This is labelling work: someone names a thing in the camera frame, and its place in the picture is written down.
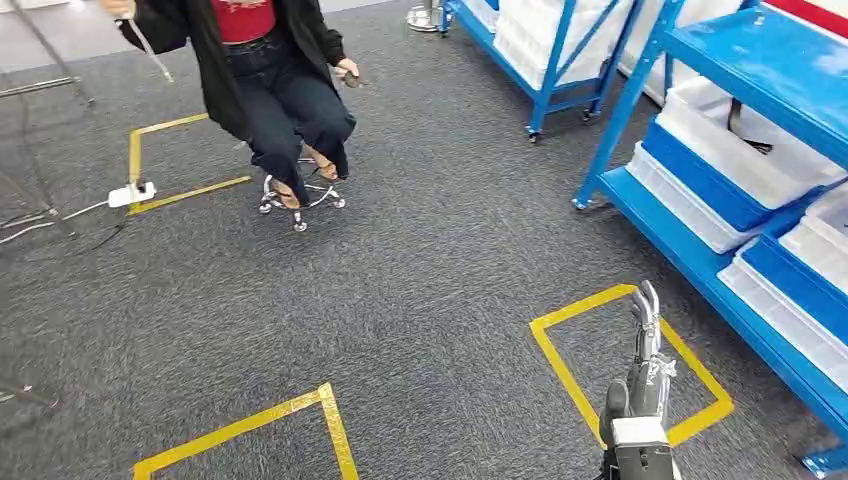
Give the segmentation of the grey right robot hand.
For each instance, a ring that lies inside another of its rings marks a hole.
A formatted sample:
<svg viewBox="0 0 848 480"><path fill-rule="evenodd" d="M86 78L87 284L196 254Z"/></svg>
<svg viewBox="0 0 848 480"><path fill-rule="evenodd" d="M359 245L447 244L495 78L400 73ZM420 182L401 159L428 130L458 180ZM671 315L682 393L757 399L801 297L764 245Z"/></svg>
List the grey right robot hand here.
<svg viewBox="0 0 848 480"><path fill-rule="evenodd" d="M606 392L600 430L609 432L612 421L627 417L658 417L666 425L670 381L676 361L661 352L663 335L659 297L643 280L631 293L635 318L635 354L625 379L614 379Z"/></svg>

